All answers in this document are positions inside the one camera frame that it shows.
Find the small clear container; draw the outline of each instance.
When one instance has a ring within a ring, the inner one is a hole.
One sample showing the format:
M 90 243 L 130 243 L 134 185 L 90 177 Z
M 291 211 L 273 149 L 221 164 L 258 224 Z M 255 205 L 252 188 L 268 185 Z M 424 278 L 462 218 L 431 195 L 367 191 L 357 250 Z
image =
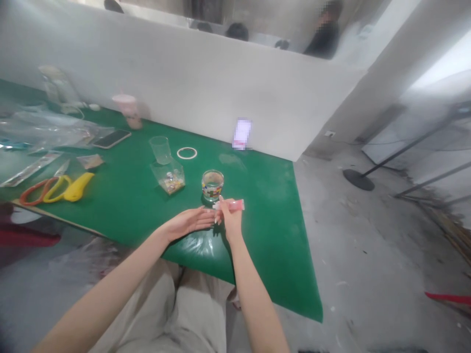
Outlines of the small clear container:
M 224 176 L 220 171 L 210 169 L 203 174 L 201 179 L 203 197 L 209 202 L 215 202 L 221 195 L 224 185 Z
M 183 166 L 173 158 L 170 158 L 167 164 L 154 162 L 151 164 L 151 169 L 158 184 L 168 195 L 172 195 L 185 186 Z
M 165 136 L 154 136 L 149 140 L 149 144 L 152 147 L 157 163 L 167 164 L 173 160 L 168 138 Z

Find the lip gloss tube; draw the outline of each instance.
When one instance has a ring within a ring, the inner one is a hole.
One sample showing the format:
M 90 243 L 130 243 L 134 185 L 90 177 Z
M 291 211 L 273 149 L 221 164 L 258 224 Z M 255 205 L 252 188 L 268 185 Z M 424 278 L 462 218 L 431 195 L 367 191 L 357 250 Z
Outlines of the lip gloss tube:
M 245 210 L 245 205 L 244 205 L 244 200 L 236 200 L 236 201 L 224 201 L 229 210 L 230 211 L 243 211 Z M 216 202 L 213 206 L 212 206 L 215 210 L 220 210 L 221 209 L 221 205 L 220 205 L 220 201 Z

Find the yellow scissors handle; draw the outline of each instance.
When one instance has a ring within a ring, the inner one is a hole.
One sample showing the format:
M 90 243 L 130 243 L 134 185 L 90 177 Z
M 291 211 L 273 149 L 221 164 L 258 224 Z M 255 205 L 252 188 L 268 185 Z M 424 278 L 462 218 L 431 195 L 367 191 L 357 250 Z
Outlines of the yellow scissors handle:
M 52 202 L 56 202 L 56 201 L 59 201 L 61 200 L 63 197 L 64 197 L 64 194 L 65 192 L 67 191 L 67 189 L 70 187 L 70 185 L 72 184 L 72 180 L 66 176 L 66 175 L 63 175 L 63 176 L 59 176 L 58 177 L 59 179 L 57 180 L 57 182 L 55 183 L 55 185 L 46 193 L 46 195 L 44 195 L 44 198 L 43 198 L 43 202 L 45 203 L 52 203 Z M 55 198 L 52 198 L 51 199 L 51 196 L 54 194 L 54 192 L 57 191 L 57 189 L 62 185 L 62 183 L 64 182 L 64 180 L 69 184 L 67 189 L 60 195 L 56 196 Z

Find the yellow utility knife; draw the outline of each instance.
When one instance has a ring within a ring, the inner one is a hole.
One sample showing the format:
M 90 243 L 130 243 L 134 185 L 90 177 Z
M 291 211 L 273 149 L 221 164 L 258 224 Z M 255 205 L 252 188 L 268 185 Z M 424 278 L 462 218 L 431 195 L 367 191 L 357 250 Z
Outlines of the yellow utility knife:
M 94 176 L 93 173 L 84 173 L 76 181 L 70 185 L 64 193 L 64 199 L 70 202 L 78 201 L 83 196 L 83 190 L 87 186 L 90 179 Z

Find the woman's right hand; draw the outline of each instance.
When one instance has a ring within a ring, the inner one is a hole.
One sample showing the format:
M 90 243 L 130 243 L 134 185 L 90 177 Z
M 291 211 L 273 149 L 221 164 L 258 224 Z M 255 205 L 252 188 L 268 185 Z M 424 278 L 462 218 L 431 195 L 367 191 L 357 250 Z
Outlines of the woman's right hand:
M 232 202 L 234 199 L 227 199 L 227 202 Z M 216 213 L 216 222 L 221 224 L 224 219 L 224 225 L 226 226 L 226 238 L 231 244 L 239 238 L 242 238 L 242 211 L 229 211 L 229 208 L 224 201 L 223 197 L 219 196 L 219 203 L 221 209 Z

